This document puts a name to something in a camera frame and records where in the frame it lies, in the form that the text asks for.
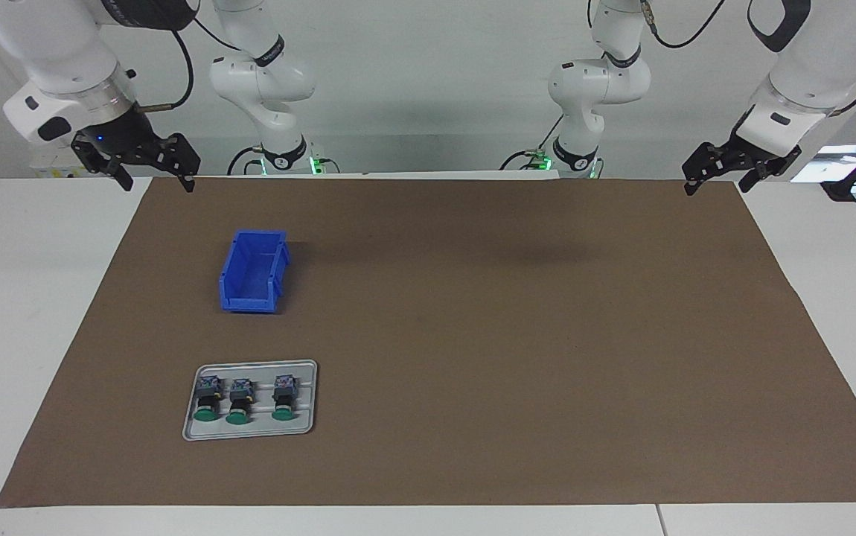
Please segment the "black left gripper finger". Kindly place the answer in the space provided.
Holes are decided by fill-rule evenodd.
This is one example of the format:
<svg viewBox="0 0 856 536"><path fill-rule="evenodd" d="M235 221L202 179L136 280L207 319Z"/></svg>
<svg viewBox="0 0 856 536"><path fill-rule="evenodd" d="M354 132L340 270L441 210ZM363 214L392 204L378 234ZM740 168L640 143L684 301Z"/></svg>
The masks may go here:
<svg viewBox="0 0 856 536"><path fill-rule="evenodd" d="M747 159L748 171L740 179L741 193L750 192L758 183L769 176L781 176L802 155L802 148L794 147L782 157L752 157Z"/></svg>
<svg viewBox="0 0 856 536"><path fill-rule="evenodd" d="M716 179L728 173L728 167L734 153L725 145L701 143L683 163L686 183L683 186L686 196L693 197L708 180Z"/></svg>

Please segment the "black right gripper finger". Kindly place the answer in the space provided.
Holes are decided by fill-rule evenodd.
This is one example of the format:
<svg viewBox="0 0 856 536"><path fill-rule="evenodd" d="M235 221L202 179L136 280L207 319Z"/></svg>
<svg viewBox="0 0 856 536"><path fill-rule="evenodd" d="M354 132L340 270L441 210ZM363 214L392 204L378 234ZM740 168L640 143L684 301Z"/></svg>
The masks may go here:
<svg viewBox="0 0 856 536"><path fill-rule="evenodd" d="M182 133L153 141L149 157L156 170L175 176L186 193L194 192L194 177L199 173L201 158Z"/></svg>
<svg viewBox="0 0 856 536"><path fill-rule="evenodd" d="M105 157L94 145L87 141L74 141L73 151L84 168L90 173L105 174L114 179L125 192L131 192L133 179L121 159L117 156Z"/></svg>

